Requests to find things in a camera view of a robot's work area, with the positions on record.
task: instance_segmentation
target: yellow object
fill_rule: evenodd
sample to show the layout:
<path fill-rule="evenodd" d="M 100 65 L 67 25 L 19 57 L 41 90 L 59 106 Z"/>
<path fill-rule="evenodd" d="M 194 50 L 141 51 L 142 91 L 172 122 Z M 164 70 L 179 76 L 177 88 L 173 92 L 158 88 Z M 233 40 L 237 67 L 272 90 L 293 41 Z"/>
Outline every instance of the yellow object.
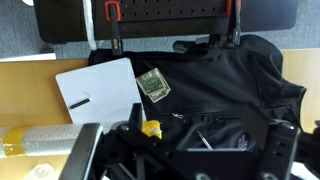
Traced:
<path fill-rule="evenodd" d="M 156 136 L 159 139 L 162 138 L 162 131 L 160 129 L 160 123 L 157 120 L 145 121 L 142 124 L 142 132 L 148 137 Z"/>
<path fill-rule="evenodd" d="M 6 156 L 19 156 L 25 154 L 22 137 L 27 130 L 27 127 L 12 128 L 3 135 L 2 144 Z"/>

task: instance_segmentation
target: white card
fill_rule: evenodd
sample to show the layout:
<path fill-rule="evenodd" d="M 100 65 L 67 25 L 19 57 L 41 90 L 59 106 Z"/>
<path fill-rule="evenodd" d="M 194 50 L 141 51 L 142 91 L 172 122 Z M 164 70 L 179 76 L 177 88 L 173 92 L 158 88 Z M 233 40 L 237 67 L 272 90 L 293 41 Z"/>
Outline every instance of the white card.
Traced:
<path fill-rule="evenodd" d="M 141 103 L 129 58 L 62 73 L 56 80 L 73 123 L 99 122 L 105 132 L 127 121 L 133 103 Z M 83 100 L 90 101 L 70 108 Z"/>

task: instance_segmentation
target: wooden surface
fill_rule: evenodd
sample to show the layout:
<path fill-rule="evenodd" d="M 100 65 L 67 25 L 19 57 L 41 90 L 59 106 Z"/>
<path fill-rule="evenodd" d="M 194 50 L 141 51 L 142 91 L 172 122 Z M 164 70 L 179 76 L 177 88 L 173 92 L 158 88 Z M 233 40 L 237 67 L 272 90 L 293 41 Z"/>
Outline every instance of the wooden surface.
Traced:
<path fill-rule="evenodd" d="M 320 120 L 320 49 L 283 51 L 283 77 L 288 81 L 306 87 L 302 101 L 301 124 L 309 133 Z"/>
<path fill-rule="evenodd" d="M 55 80 L 86 60 L 0 63 L 0 127 L 71 123 Z"/>
<path fill-rule="evenodd" d="M 320 119 L 320 49 L 283 51 L 283 76 L 308 88 L 301 119 L 307 132 Z M 55 81 L 62 72 L 85 67 L 86 60 L 0 63 L 0 127 L 71 123 Z M 1 179 L 22 179 L 38 163 L 60 174 L 67 155 L 0 159 Z"/>
<path fill-rule="evenodd" d="M 38 157 L 21 156 L 0 159 L 0 179 L 21 180 L 38 164 L 51 165 L 58 176 L 61 174 L 67 159 L 68 155 Z"/>

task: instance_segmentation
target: money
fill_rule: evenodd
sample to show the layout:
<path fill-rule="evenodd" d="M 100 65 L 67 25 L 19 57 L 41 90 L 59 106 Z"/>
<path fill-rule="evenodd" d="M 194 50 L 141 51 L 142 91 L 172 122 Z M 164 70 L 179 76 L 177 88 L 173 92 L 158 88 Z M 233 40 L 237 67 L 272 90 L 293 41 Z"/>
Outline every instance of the money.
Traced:
<path fill-rule="evenodd" d="M 140 88 L 145 95 L 155 92 L 160 92 L 165 89 L 164 83 L 161 81 L 162 75 L 160 71 L 155 68 L 136 78 Z"/>
<path fill-rule="evenodd" d="M 143 74 L 136 80 L 143 93 L 149 96 L 153 103 L 163 99 L 171 91 L 167 81 L 157 68 Z"/>

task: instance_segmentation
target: black fabric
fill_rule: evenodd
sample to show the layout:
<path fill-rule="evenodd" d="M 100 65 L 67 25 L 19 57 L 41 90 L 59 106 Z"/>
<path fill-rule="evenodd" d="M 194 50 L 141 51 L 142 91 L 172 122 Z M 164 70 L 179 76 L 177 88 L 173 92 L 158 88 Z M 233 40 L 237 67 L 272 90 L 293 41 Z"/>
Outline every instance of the black fabric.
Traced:
<path fill-rule="evenodd" d="M 258 36 L 242 36 L 234 48 L 202 44 L 185 53 L 125 52 L 122 57 L 131 59 L 136 77 L 157 67 L 168 82 L 171 92 L 157 103 L 141 90 L 140 95 L 147 118 L 159 120 L 163 140 L 179 149 L 206 147 L 200 131 L 213 148 L 253 151 L 255 143 L 239 121 L 245 102 L 272 118 L 300 125 L 306 89 L 283 79 L 281 52 Z M 100 49 L 91 53 L 89 65 L 118 58 Z"/>

